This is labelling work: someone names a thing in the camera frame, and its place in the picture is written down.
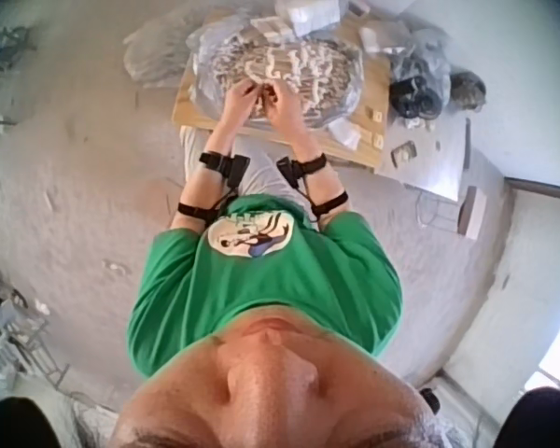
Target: gray floor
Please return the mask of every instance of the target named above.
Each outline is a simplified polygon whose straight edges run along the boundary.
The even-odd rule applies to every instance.
[[[178,3],[8,3],[16,13],[7,8],[1,20],[35,23],[38,51],[0,82],[0,113],[20,121],[0,135],[0,268],[52,311],[50,343],[75,367],[64,387],[84,383],[85,392],[118,408],[140,382],[124,330],[147,248],[161,228],[149,202],[166,189],[161,185],[184,178],[170,122],[175,92],[134,85],[121,63],[122,40]],[[482,304],[508,233],[511,195],[474,152],[465,182],[488,196],[474,243],[420,228],[416,191],[358,168],[339,171],[404,285],[405,317],[383,361],[420,384],[452,353]],[[104,259],[128,274],[105,269]]]

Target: shirt sleeve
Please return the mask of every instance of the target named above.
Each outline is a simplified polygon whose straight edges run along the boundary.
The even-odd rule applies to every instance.
[[[351,298],[357,303],[346,303],[343,308],[354,310],[351,315],[360,322],[359,343],[377,356],[396,333],[402,315],[399,276],[361,215],[339,214],[324,234],[349,258],[356,274],[354,289],[362,297]]]
[[[182,290],[190,280],[199,238],[187,229],[165,231],[154,239],[147,256],[127,328],[129,355],[146,377],[179,351],[186,302]]]

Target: lip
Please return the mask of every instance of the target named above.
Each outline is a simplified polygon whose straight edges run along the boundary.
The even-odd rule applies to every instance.
[[[243,336],[249,334],[254,334],[259,331],[264,331],[266,329],[275,329],[276,331],[292,331],[293,333],[302,333],[297,327],[292,325],[290,322],[279,319],[277,317],[268,317],[265,319],[258,320],[257,322],[249,325],[245,331],[243,331]]]

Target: forearm-mounted device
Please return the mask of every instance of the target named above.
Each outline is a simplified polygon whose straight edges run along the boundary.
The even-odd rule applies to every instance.
[[[251,160],[244,156],[228,157],[216,152],[204,152],[199,161],[205,164],[207,169],[219,172],[226,179],[226,185],[230,191],[222,196],[212,208],[193,207],[192,205],[178,203],[176,210],[181,215],[202,219],[207,227],[224,215],[229,204],[238,196],[239,185]]]
[[[205,226],[207,227],[214,223],[220,216],[224,215],[229,204],[238,196],[238,188],[249,166],[250,159],[238,155],[228,157],[216,152],[204,152],[200,156],[199,161],[204,163],[207,169],[220,173],[222,177],[226,179],[226,185],[230,191],[222,196],[212,208],[200,208],[178,203],[177,211],[181,215],[202,219],[205,221]],[[299,179],[318,172],[323,169],[327,163],[328,160],[326,156],[322,154],[317,159],[305,163],[292,161],[288,157],[284,157],[276,164],[280,174],[287,180],[288,184],[309,201],[311,210],[317,219],[348,201],[348,194],[346,194],[345,191],[334,199],[316,205],[309,196],[299,190]]]
[[[309,201],[311,204],[311,211],[317,219],[348,201],[348,194],[344,191],[342,194],[325,203],[315,204],[309,196],[299,189],[299,179],[302,179],[307,175],[317,173],[319,170],[325,168],[327,164],[328,159],[326,159],[325,154],[322,154],[312,161],[299,162],[292,161],[288,157],[284,157],[276,163],[280,174],[287,180],[288,184],[300,193],[307,201]]]

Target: hand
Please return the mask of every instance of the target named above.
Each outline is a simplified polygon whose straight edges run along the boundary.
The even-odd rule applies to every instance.
[[[245,124],[249,115],[251,115],[260,92],[261,86],[249,78],[234,84],[226,92],[224,111],[222,112],[220,124],[233,131],[237,131]]]
[[[281,79],[272,81],[272,89],[263,89],[263,107],[274,128],[287,140],[307,133],[302,117],[301,98]]]

